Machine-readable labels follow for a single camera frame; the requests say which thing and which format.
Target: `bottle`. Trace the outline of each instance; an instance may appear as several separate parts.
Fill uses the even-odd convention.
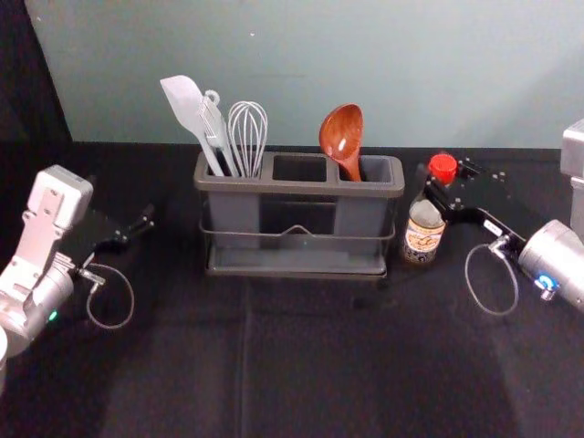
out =
[[[430,159],[430,174],[448,186],[456,176],[456,159],[439,153]],[[436,251],[446,227],[440,212],[421,191],[410,206],[410,217],[401,244],[403,258],[415,265],[426,265],[436,258]]]

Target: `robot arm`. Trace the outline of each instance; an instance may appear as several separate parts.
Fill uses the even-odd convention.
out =
[[[0,276],[0,394],[7,358],[38,336],[72,294],[74,280],[83,276],[94,287],[105,283],[85,269],[95,252],[123,247],[153,227],[149,208],[122,231],[88,208],[92,194],[90,182],[58,165],[36,176],[18,247]]]
[[[572,176],[572,227],[543,218],[505,188],[504,172],[490,172],[468,159],[458,162],[449,187],[434,179],[424,166],[419,176],[424,193],[450,223],[474,223],[495,235],[489,246],[508,258],[541,289],[549,301],[556,293],[584,312],[584,120],[564,133],[561,170]]]

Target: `gray utensil holder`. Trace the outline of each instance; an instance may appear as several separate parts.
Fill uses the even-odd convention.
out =
[[[402,164],[362,156],[364,182],[346,181],[322,154],[265,152],[257,178],[210,174],[199,154],[201,229],[211,274],[385,275]]]

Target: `black tablecloth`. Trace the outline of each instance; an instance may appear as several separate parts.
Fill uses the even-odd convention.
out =
[[[406,182],[427,150],[384,149]],[[458,151],[506,171],[543,215],[569,219],[558,151]],[[389,256],[381,288],[354,281],[213,278],[203,272],[191,146],[76,144],[59,162],[98,177],[92,205],[121,222],[154,201],[158,226],[110,256],[137,295],[108,333],[67,314],[8,363],[0,436],[584,436],[584,316],[544,305],[520,278],[507,318],[468,295],[464,259],[491,240],[448,228],[430,269]],[[1,262],[16,248],[35,173],[48,164],[5,148]],[[414,196],[401,203],[403,226]],[[506,271],[477,255],[473,279],[509,304]]]

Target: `wooden ladle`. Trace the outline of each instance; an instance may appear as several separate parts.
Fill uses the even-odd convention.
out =
[[[320,149],[339,164],[352,181],[360,182],[359,152],[363,114],[354,103],[335,108],[320,125]]]

